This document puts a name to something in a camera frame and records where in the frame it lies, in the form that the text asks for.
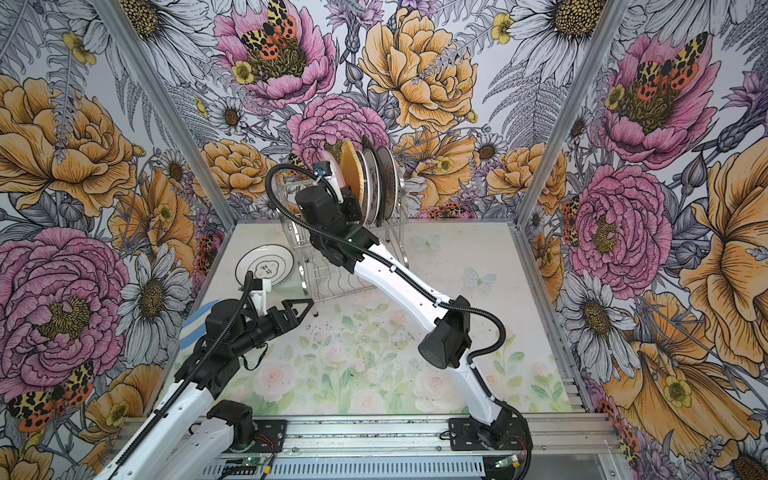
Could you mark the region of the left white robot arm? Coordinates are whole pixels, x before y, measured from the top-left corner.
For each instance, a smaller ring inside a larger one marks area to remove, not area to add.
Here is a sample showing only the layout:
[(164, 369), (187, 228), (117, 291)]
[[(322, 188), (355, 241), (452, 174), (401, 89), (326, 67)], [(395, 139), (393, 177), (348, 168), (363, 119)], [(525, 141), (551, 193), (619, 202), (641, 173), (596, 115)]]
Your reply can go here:
[(313, 306), (284, 300), (260, 313), (251, 300), (215, 303), (171, 390), (97, 477), (194, 479), (225, 451), (248, 449), (259, 437), (252, 408), (219, 396), (242, 357), (298, 327)]

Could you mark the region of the white plate black clover outline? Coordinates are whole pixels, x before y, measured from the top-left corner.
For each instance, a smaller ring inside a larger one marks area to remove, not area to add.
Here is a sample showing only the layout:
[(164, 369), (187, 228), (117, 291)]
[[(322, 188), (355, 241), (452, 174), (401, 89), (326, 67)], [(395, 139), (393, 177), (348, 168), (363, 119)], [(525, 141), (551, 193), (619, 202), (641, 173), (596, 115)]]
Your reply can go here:
[(245, 253), (235, 267), (235, 278), (244, 284), (246, 274), (251, 272), (256, 279), (269, 280), (272, 286), (283, 283), (295, 266), (293, 253), (285, 246), (266, 244)]

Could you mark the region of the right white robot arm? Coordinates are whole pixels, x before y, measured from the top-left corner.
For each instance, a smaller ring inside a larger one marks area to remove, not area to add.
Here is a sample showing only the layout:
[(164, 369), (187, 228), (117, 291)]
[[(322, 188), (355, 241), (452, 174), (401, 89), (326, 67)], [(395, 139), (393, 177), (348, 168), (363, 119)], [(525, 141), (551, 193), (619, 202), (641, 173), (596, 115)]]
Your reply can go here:
[(499, 350), (506, 341), (495, 315), (452, 299), (428, 286), (370, 230), (349, 219), (344, 204), (327, 187), (312, 185), (295, 195), (301, 216), (295, 223), (309, 232), (311, 245), (328, 261), (375, 286), (404, 308), (425, 332), (418, 350), (433, 367), (447, 372), (468, 408), (470, 425), (457, 438), (487, 449), (530, 452), (527, 420), (494, 395), (476, 359)]

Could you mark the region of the blue white striped plate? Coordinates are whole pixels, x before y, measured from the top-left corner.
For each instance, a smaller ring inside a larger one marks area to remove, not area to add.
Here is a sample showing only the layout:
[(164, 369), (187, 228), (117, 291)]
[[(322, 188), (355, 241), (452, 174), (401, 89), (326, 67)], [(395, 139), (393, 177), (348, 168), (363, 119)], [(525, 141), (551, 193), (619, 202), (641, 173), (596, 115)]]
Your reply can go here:
[(193, 346), (202, 336), (205, 335), (205, 319), (208, 311), (200, 308), (195, 311), (187, 320), (181, 330), (179, 339), (179, 349), (185, 350)]

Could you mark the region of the pink plastic plate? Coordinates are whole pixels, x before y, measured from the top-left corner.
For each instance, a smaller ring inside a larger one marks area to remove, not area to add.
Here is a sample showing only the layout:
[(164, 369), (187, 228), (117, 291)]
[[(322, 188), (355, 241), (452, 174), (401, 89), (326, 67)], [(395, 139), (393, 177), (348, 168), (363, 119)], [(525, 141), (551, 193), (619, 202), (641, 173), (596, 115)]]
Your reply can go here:
[(334, 193), (337, 195), (338, 203), (342, 203), (342, 189), (346, 186), (346, 182), (341, 167), (330, 152), (323, 150), (321, 156), (322, 160), (329, 164), (329, 175), (327, 176), (328, 182), (331, 184)]

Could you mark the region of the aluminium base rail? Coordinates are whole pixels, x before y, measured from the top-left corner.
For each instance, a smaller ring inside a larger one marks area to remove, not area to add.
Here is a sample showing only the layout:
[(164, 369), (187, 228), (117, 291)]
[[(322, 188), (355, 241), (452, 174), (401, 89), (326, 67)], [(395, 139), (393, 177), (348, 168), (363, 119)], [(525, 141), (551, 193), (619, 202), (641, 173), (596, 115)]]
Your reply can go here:
[(103, 479), (629, 479), (604, 414), (199, 418), (146, 437)]

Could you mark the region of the black square floral plate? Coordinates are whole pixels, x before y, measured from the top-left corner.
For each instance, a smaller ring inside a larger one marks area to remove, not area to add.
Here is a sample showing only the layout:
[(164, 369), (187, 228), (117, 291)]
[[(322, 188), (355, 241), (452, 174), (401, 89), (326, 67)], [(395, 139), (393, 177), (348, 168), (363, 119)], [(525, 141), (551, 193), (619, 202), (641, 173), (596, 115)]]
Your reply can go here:
[(381, 194), (380, 194), (381, 201), (380, 201), (379, 219), (381, 220), (381, 224), (383, 224), (384, 222), (388, 221), (386, 219), (386, 210), (387, 210), (386, 203), (388, 200), (387, 191), (388, 191), (388, 187), (390, 186), (389, 176), (388, 176), (388, 174), (390, 173), (390, 170), (386, 162), (387, 154), (385, 153), (385, 149), (387, 147), (386, 146), (377, 147), (368, 138), (363, 138), (362, 145), (363, 145), (363, 151), (365, 148), (369, 148), (373, 152), (378, 164), (378, 169), (379, 169), (379, 174), (381, 179)]

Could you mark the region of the yellow woven-pattern tray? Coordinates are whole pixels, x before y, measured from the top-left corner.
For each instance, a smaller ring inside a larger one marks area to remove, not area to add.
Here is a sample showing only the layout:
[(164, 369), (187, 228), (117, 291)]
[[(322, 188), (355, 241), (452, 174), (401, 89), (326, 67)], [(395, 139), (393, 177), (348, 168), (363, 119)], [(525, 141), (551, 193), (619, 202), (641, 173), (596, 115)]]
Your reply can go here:
[(357, 151), (350, 140), (344, 140), (340, 152), (340, 167), (346, 185), (350, 187), (360, 204), (362, 169), (357, 156)]

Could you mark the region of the white plate orange sunburst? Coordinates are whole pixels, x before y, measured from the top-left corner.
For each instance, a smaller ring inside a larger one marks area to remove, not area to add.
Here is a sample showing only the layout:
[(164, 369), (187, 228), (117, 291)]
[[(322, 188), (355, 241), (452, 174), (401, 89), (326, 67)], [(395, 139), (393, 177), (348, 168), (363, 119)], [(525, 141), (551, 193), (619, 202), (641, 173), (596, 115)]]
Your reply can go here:
[(392, 154), (391, 150), (389, 148), (385, 149), (385, 153), (387, 154), (387, 165), (389, 167), (390, 173), (389, 176), (389, 184), (388, 187), (388, 200), (387, 200), (387, 210), (386, 210), (386, 219), (390, 220), (396, 215), (396, 211), (400, 202), (400, 193), (401, 193), (401, 174), (399, 170), (399, 165), (397, 161), (395, 160), (394, 155)]

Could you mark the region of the white plate green red rim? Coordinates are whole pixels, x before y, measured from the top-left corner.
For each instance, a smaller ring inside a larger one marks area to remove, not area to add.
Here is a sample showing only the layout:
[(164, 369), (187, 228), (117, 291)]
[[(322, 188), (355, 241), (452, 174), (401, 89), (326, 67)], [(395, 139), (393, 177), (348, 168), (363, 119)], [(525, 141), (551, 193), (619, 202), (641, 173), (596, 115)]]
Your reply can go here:
[(368, 165), (365, 156), (361, 151), (357, 152), (359, 163), (362, 169), (362, 181), (361, 181), (361, 196), (360, 196), (360, 208), (362, 213), (362, 223), (368, 225), (370, 223), (370, 213), (372, 208), (371, 197), (371, 184)]

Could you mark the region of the chrome two-tier dish rack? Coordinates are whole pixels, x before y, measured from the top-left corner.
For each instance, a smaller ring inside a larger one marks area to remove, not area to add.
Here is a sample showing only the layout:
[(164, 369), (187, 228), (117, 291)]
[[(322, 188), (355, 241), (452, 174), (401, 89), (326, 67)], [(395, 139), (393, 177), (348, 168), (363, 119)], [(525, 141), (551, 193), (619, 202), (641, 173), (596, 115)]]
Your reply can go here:
[[(398, 197), (393, 204), (392, 215), (385, 219), (384, 208), (389, 205), (386, 195), (391, 193), (391, 187), (371, 188), (371, 199), (366, 206), (371, 212), (377, 213), (374, 222), (366, 227), (374, 233), (387, 250), (404, 266), (409, 265), (408, 254), (404, 246), (403, 225), (406, 223), (406, 209), (403, 205), (404, 181), (398, 180)], [(275, 174), (272, 181), (274, 195), (279, 202), (289, 208), (292, 213), (301, 215), (294, 203), (295, 195), (312, 185), (312, 180), (298, 173), (295, 169), (283, 169)], [(339, 298), (345, 295), (370, 290), (373, 285), (352, 275), (346, 269), (331, 264), (310, 243), (310, 232), (300, 227), (285, 215), (279, 216), (283, 231), (287, 237), (289, 248), (296, 258), (296, 266), (301, 278), (304, 292), (317, 301)]]

